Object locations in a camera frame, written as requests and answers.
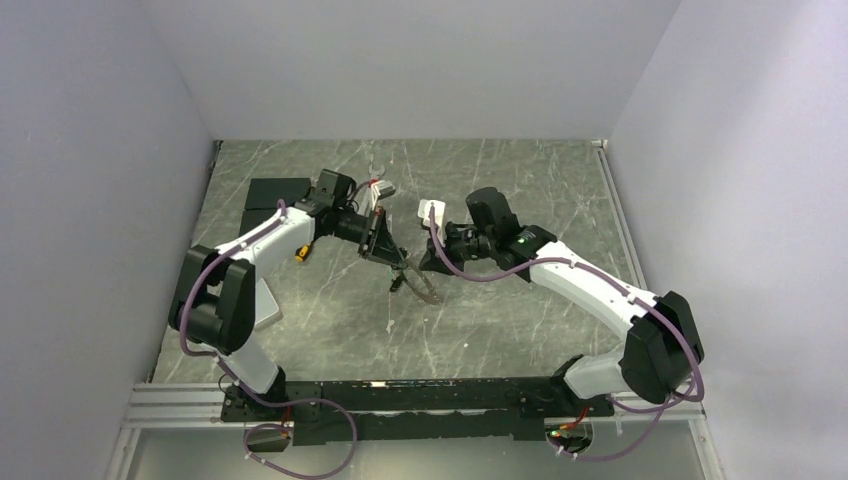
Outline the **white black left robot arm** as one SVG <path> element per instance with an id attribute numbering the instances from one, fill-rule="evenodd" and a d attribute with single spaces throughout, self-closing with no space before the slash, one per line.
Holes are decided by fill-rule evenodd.
<path id="1" fill-rule="evenodd" d="M 253 181 L 244 212 L 256 226 L 214 248 L 195 245 L 183 259 L 168 318 L 183 354 L 212 358 L 248 394 L 258 417 L 279 417 L 289 399 L 286 374 L 254 335 L 260 281 L 323 237 L 349 242 L 362 259 L 403 273 L 407 253 L 380 204 L 395 191 L 387 180 L 357 183 L 328 169 L 316 181 Z"/>

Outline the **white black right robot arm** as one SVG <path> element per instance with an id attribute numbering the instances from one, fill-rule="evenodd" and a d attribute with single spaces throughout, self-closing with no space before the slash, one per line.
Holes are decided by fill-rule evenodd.
<path id="1" fill-rule="evenodd" d="M 517 275 L 566 298 L 599 319 L 622 346 L 606 354 L 577 355 L 551 377 L 557 411 L 574 415 L 590 399 L 632 392 L 653 409 L 700 402 L 704 351 L 688 301 L 633 286 L 579 256 L 553 233 L 523 225 L 503 193 L 478 189 L 466 198 L 470 224 L 445 220 L 442 201 L 422 200 L 418 217 L 430 238 L 420 267 L 484 283 Z M 493 260 L 500 273 L 474 276 L 468 261 Z"/>

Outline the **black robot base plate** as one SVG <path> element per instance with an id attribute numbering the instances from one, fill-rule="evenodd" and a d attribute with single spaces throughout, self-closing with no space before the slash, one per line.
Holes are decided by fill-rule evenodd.
<path id="1" fill-rule="evenodd" d="M 362 441 L 509 437 L 535 441 L 559 420 L 610 417 L 603 395 L 580 399 L 548 377 L 289 381 L 258 400 L 226 389 L 220 418 L 293 424 L 297 446 Z"/>

